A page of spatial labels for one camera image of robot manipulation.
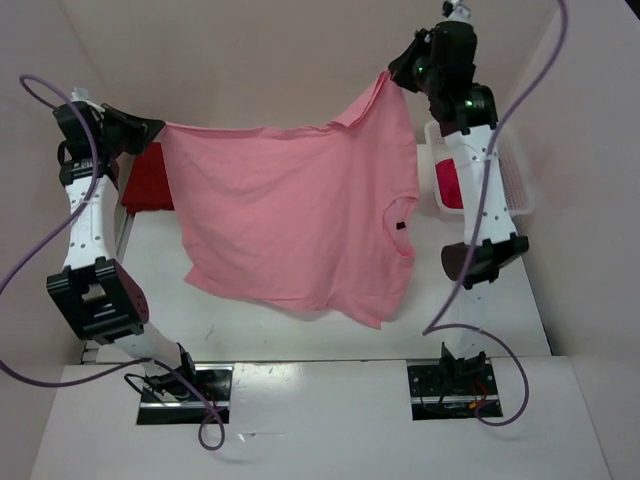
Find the dark red t shirt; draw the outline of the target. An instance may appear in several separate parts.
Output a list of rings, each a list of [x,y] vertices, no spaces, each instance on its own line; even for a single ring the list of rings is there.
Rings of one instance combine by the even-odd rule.
[[[129,215],[174,210],[160,143],[133,160],[121,204]]]

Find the pink t shirt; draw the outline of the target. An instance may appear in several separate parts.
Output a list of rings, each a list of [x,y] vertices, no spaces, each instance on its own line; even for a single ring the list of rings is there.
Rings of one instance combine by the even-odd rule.
[[[374,329],[396,319],[420,188],[408,108],[388,72],[323,126],[170,123],[161,148],[191,285]]]

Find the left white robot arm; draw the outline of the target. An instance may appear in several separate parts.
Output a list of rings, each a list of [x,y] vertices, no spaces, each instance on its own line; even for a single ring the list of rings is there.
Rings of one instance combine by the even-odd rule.
[[[48,276],[47,292],[79,339],[142,360],[156,391],[189,399],[200,376],[189,353],[151,323],[141,287],[116,257],[110,220],[118,202],[118,157],[144,153],[165,124],[86,100],[60,105],[53,115],[64,135],[59,179],[73,219],[63,267]]]

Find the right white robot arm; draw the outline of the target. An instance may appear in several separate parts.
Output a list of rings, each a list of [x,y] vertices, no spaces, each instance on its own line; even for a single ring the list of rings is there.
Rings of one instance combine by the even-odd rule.
[[[429,110],[453,158],[464,214],[464,238],[443,247],[441,262],[454,289],[430,331],[447,335],[439,382],[450,393],[475,386],[487,355],[480,340],[500,302],[502,268],[529,248],[512,220],[500,172],[498,116],[489,87],[474,79],[477,37],[468,24],[445,21],[416,32],[407,50],[389,65],[401,88],[426,95]]]

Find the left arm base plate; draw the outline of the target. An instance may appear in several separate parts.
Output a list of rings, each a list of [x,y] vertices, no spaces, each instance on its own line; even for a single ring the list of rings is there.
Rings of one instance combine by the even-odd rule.
[[[229,423],[230,417],[232,374],[232,365],[196,366],[196,389],[218,411],[224,424]],[[139,397],[137,425],[195,425],[208,414],[191,392],[178,399],[167,391],[153,389],[142,375],[127,373],[123,379]]]

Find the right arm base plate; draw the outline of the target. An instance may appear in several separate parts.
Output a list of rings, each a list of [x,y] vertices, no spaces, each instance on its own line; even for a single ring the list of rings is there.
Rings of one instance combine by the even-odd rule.
[[[446,380],[435,361],[409,363],[407,376],[414,421],[474,418],[478,406],[482,418],[503,415],[490,362],[458,380]]]

